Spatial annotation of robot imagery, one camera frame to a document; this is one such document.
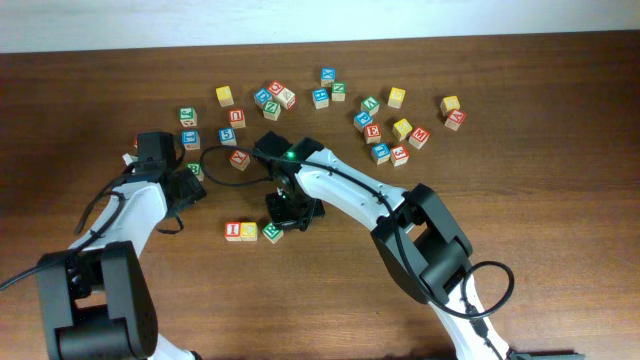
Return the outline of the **green R block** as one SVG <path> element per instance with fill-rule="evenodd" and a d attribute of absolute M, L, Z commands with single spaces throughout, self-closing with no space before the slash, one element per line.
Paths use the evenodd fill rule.
<path fill-rule="evenodd" d="M 277 229 L 272 222 L 262 229 L 262 233 L 272 244 L 276 244 L 284 236 L 284 231 Z"/>

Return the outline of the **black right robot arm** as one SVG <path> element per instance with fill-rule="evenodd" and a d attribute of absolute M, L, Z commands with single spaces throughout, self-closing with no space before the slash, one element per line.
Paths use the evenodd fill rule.
<path fill-rule="evenodd" d="M 471 263 L 470 241 L 433 189 L 377 181 L 311 138 L 292 144 L 269 131 L 255 142 L 253 154 L 278 187 L 266 197 L 276 229 L 305 231 L 324 216 L 325 205 L 336 207 L 369 231 L 394 282 L 433 309 L 457 358 L 517 358 L 489 319 L 511 297 L 514 274 L 499 266 L 507 289 L 495 305 L 483 307 L 473 275 L 484 265 Z"/>

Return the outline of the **green B block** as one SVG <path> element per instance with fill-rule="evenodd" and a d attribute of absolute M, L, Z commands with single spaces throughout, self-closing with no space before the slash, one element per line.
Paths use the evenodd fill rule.
<path fill-rule="evenodd" d="M 201 164 L 199 162 L 188 162 L 186 167 L 192 171 L 196 178 L 202 182 L 204 180 L 204 173 L 202 171 Z"/>

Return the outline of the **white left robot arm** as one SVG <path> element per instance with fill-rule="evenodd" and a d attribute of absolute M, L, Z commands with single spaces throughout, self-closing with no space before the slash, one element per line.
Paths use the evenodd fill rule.
<path fill-rule="evenodd" d="M 182 168 L 184 146 L 168 132 L 137 136 L 137 158 L 98 194 L 108 204 L 81 220 L 68 249 L 43 255 L 36 274 L 51 359 L 196 359 L 160 335 L 139 257 L 165 219 L 205 197 Z"/>

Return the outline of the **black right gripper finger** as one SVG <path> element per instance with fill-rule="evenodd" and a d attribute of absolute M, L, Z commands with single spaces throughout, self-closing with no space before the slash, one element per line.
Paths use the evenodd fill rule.
<path fill-rule="evenodd" d="M 325 214 L 322 201 L 315 198 L 310 199 L 306 204 L 306 210 L 303 215 L 302 230 L 307 231 L 315 218 L 323 218 Z"/>
<path fill-rule="evenodd" d="M 308 227 L 308 207 L 278 193 L 265 197 L 269 217 L 279 230 L 305 231 Z"/>

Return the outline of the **red number block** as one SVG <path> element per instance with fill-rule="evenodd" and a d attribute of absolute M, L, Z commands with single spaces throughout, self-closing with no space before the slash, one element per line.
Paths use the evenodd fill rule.
<path fill-rule="evenodd" d="M 226 222 L 224 226 L 224 237 L 227 241 L 241 241 L 241 223 Z"/>

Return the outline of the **red A block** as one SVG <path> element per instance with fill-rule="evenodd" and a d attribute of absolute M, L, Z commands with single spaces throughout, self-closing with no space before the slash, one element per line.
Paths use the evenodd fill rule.
<path fill-rule="evenodd" d="M 458 109 L 451 110 L 447 115 L 444 125 L 453 131 L 457 131 L 464 123 L 466 117 L 467 114 Z"/>

